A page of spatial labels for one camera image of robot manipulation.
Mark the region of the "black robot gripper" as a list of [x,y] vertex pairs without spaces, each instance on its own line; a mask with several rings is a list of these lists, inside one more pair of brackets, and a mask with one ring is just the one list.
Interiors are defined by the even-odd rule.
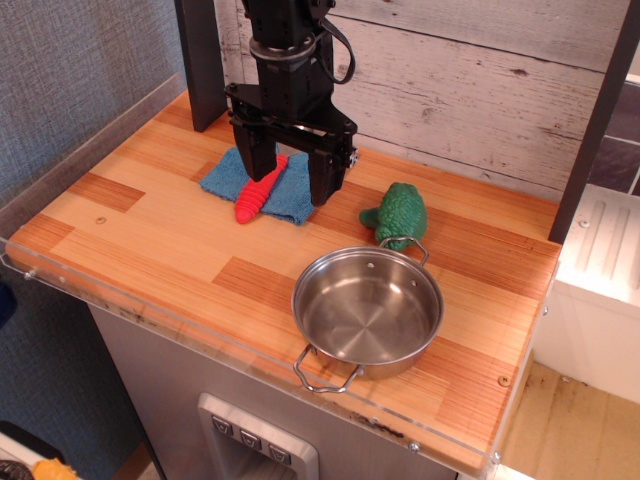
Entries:
[[334,87],[353,78],[355,55],[348,51],[348,67],[339,78],[331,47],[253,47],[251,53],[259,82],[225,87],[245,171],[259,182],[276,168],[278,143],[300,150],[308,154],[311,203],[325,205],[357,158],[357,125],[332,103]]

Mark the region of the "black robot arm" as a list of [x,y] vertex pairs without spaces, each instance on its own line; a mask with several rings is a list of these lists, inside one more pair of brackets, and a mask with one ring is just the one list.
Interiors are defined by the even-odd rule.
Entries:
[[249,50],[256,61],[255,85],[231,83],[231,124],[244,168],[254,181],[276,167],[280,144],[308,156],[311,202],[321,206],[341,189],[357,159],[356,123],[332,102],[343,78],[334,74],[335,41],[346,37],[327,19],[332,1],[246,1],[251,22]]

